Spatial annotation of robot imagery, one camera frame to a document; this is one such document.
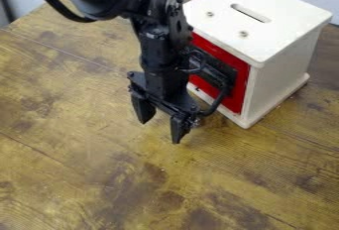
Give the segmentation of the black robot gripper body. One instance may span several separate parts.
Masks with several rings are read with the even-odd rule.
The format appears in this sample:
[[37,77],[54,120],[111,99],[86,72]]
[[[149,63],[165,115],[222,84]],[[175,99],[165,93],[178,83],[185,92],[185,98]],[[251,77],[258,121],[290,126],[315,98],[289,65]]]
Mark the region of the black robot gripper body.
[[170,117],[186,117],[193,125],[199,113],[187,89],[193,37],[173,41],[169,32],[150,30],[139,32],[138,40],[142,71],[127,76],[131,95],[147,99]]

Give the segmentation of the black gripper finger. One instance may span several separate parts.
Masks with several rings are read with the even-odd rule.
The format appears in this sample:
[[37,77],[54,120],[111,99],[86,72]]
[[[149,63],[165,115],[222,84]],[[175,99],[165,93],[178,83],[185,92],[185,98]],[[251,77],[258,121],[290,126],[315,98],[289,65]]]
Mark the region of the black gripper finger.
[[191,123],[189,119],[183,116],[174,115],[171,117],[171,139],[174,144],[179,144],[183,137],[191,131]]
[[138,120],[142,124],[146,124],[155,116],[157,108],[147,99],[137,94],[131,95],[131,102]]

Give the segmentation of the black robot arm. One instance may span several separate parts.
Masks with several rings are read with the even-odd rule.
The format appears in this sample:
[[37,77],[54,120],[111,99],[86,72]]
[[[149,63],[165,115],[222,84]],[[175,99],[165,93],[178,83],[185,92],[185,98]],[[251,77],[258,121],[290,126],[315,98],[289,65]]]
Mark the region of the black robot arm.
[[183,0],[46,0],[70,20],[93,23],[118,17],[131,22],[141,44],[141,71],[127,74],[134,111],[147,123],[158,111],[171,116],[171,139],[190,133],[199,106],[187,90],[194,28]]

